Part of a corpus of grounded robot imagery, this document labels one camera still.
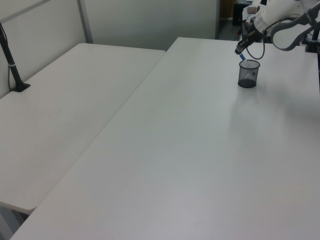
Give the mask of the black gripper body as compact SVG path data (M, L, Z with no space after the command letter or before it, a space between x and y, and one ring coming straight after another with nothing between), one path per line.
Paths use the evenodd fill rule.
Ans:
M243 21L241 25L242 41L256 42L258 40L258 32L253 22Z

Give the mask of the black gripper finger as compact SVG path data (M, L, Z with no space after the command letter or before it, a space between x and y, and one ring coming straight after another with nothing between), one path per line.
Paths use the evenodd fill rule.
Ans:
M246 44L240 44L240 43L238 43L237 45L236 45L236 48L235 48L235 53L237 54L237 55L240 55L240 54L242 54L242 52L245 50L245 49L247 49L247 45Z
M243 39L239 41L236 45L236 50L245 50L248 46L251 45L251 40L250 39Z

